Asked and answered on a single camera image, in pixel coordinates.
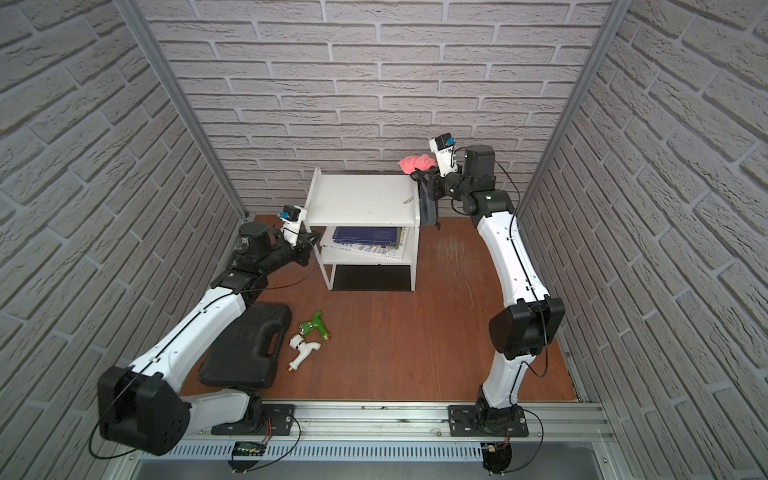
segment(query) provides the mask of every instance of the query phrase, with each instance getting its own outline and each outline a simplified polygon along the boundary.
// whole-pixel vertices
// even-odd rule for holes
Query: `wooden floor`
[[[273,225],[275,217],[260,217]],[[307,280],[267,290],[259,301],[285,303],[293,322],[280,352],[280,366],[268,399],[474,401],[491,367],[494,349],[488,320],[502,307],[502,288],[482,238],[463,218],[441,219],[442,229],[422,228],[415,292],[328,291],[320,267]],[[303,278],[310,266],[291,264],[270,277],[270,286]],[[312,333],[320,350],[295,372],[288,346],[298,325],[323,311],[332,339]],[[545,356],[533,363],[544,371]],[[211,392],[197,381],[197,369],[182,395]],[[529,373],[522,401],[573,401],[576,393],[557,342],[549,349],[543,379]]]

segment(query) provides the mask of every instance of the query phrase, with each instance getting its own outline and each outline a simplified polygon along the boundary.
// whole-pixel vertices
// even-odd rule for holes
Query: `cable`
[[[172,339],[170,339],[170,341],[168,343],[166,343],[165,346],[162,349],[160,349],[160,352],[157,353],[156,357],[160,356],[160,354],[162,354],[165,351],[165,349],[168,348],[168,346],[171,343],[174,342],[174,340],[184,331],[184,329],[186,329],[197,318],[198,315],[200,315],[202,312],[207,310],[207,308],[209,306],[213,305],[215,302],[223,299],[225,296],[239,295],[242,292],[253,292],[253,291],[257,291],[257,290],[278,290],[278,289],[281,289],[281,288],[288,288],[289,286],[298,285],[299,283],[302,283],[304,280],[308,279],[310,277],[310,275],[312,275],[312,272],[315,270],[315,265],[317,265],[317,258],[316,257],[314,257],[314,258],[315,258],[315,261],[312,264],[312,268],[310,269],[310,272],[304,278],[299,280],[298,282],[291,283],[290,285],[273,286],[273,287],[270,287],[270,288],[260,288],[260,289],[252,289],[252,290],[241,290],[240,292],[236,292],[236,293],[235,292],[229,292],[229,293],[225,293],[222,296],[217,297],[214,300],[211,300],[206,306],[204,306],[202,309],[198,310],[197,313],[195,313],[195,315],[190,319],[189,322],[187,322],[184,326],[181,327],[181,329],[176,333],[176,335],[174,335],[174,337]],[[99,416],[98,420],[96,421],[96,425],[94,425],[94,428],[91,430],[91,435],[90,435],[89,440],[88,440],[88,453],[91,454],[91,457],[96,458],[97,460],[112,460],[113,458],[120,458],[120,457],[126,456],[128,454],[131,454],[133,452],[136,452],[138,450],[138,449],[133,449],[133,450],[129,450],[128,452],[121,453],[119,455],[109,455],[109,456],[106,456],[106,457],[102,456],[102,455],[99,455],[98,453],[94,452],[94,449],[93,449],[94,434],[96,433],[96,430],[98,429],[99,425],[101,424],[101,421],[104,420],[104,416],[107,415],[107,412],[109,412],[109,409],[112,408],[112,406],[114,406],[116,401],[118,401],[119,398],[128,390],[128,387],[130,387],[133,384],[133,382],[135,382],[136,379],[138,379],[139,376],[141,376],[141,374],[144,373],[144,371],[146,369],[148,369],[149,366],[152,365],[153,363],[154,362],[149,362],[147,365],[144,366],[143,369],[139,370],[139,372],[134,376],[134,378],[132,378],[131,381],[128,382],[128,384],[120,391],[120,393],[118,393],[114,397],[112,402],[110,402],[110,404],[107,406],[107,408],[104,409],[104,412]]]
[[[455,211],[459,215],[464,215],[465,217],[469,217],[469,215],[465,214],[464,212],[460,212],[460,211],[456,210],[456,207],[453,206],[453,202],[455,200],[456,200],[455,198],[451,199],[451,208],[453,209],[453,211]]]
[[[275,464],[275,463],[278,463],[280,460],[282,460],[283,458],[286,458],[288,455],[290,455],[290,453],[291,453],[291,452],[292,452],[292,451],[293,451],[293,450],[296,448],[296,445],[299,445],[299,440],[301,440],[301,424],[299,423],[299,421],[298,421],[298,420],[296,420],[296,417],[294,417],[293,415],[291,415],[291,414],[288,414],[288,416],[289,416],[290,418],[292,418],[292,419],[293,419],[293,421],[294,421],[294,422],[296,422],[296,426],[297,426],[297,427],[299,427],[299,438],[298,438],[298,439],[296,439],[296,441],[293,443],[293,446],[290,448],[290,450],[288,450],[288,452],[285,452],[285,453],[283,453],[283,454],[282,454],[282,455],[281,455],[281,456],[280,456],[280,457],[279,457],[277,460],[274,460],[274,461],[272,461],[272,462],[269,462],[269,463],[267,463],[267,464],[265,464],[265,465],[257,465],[257,466],[255,466],[255,467],[251,467],[251,468],[249,468],[249,469],[247,469],[247,470],[243,470],[243,473],[252,472],[252,471],[254,471],[254,470],[258,470],[259,468],[268,467],[268,466],[270,466],[270,465],[273,465],[273,464]]]
[[[531,464],[531,462],[533,462],[534,458],[536,458],[536,455],[538,455],[538,451],[539,451],[539,450],[541,450],[541,444],[542,444],[542,443],[544,443],[544,424],[543,424],[543,423],[541,423],[541,419],[540,419],[540,418],[538,418],[538,415],[536,415],[535,413],[531,412],[530,410],[522,409],[522,411],[523,411],[523,412],[527,412],[527,413],[530,413],[531,415],[533,415],[534,417],[536,417],[536,419],[538,420],[538,424],[539,424],[539,426],[541,427],[541,438],[540,438],[540,439],[539,439],[539,441],[538,441],[538,447],[536,447],[536,451],[535,451],[535,452],[533,452],[533,455],[531,455],[531,458],[529,458],[529,459],[528,459],[528,461],[527,461],[526,463],[524,463],[524,464],[520,465],[519,467],[516,467],[516,468],[512,468],[512,469],[510,469],[510,470],[504,470],[504,471],[502,472],[502,474],[503,474],[503,473],[520,472],[520,471],[521,471],[523,468],[525,468],[525,467],[529,466],[529,465]]]

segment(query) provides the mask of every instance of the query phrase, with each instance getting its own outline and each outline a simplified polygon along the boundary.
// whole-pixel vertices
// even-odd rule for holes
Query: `aluminum frame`
[[[266,401],[283,403],[288,401]],[[385,447],[395,444],[424,445],[427,448],[444,445],[446,448],[473,449],[480,442],[497,442],[501,437],[465,437],[450,436],[451,422],[448,417],[448,405],[472,405],[469,402],[337,402],[337,401],[293,401],[296,405],[294,416],[301,424],[301,442],[310,446],[342,445],[355,442],[355,445]],[[522,402],[525,409],[541,418],[544,426],[544,442],[583,442],[591,444],[598,458],[603,476],[607,480],[631,478],[617,440],[611,431],[607,417],[600,403],[588,402]],[[535,418],[528,416],[528,431],[525,438],[510,439],[511,442],[537,442],[541,437],[541,426]],[[278,448],[290,446],[295,442],[298,428],[294,425],[291,436],[275,437],[273,442]],[[253,440],[247,435],[211,435],[210,431],[201,431],[198,435],[187,435],[180,445],[210,445],[211,447],[232,446],[238,440]],[[129,480],[139,459],[147,457],[158,460],[184,460],[190,456],[173,455],[154,457],[146,453],[134,453],[111,461],[104,480]],[[208,455],[210,459],[222,460],[221,455]],[[349,460],[349,458],[291,458],[291,460]],[[377,461],[375,457],[357,458],[358,460]],[[414,455],[400,461],[424,461]],[[458,461],[475,461],[475,458]]]

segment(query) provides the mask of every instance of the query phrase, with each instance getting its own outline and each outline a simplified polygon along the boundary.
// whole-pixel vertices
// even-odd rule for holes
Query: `brick wallpaper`
[[[400,172],[446,131],[492,145],[525,189],[609,3],[141,5],[243,202],[264,213],[303,204],[314,167]]]
[[[768,473],[768,2],[636,0],[523,218],[633,475]]]
[[[98,376],[199,300],[236,217],[112,3],[2,3],[0,477],[100,478]]]

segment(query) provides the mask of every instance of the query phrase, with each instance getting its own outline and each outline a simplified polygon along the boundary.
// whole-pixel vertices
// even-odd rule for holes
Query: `shelf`
[[[367,253],[348,252],[335,248],[320,247],[320,260],[326,265],[410,265],[412,262],[413,229],[408,229],[408,238],[405,246],[406,252],[402,259],[393,259],[369,255]]]
[[[406,175],[317,175],[311,227],[415,227],[416,182]]]

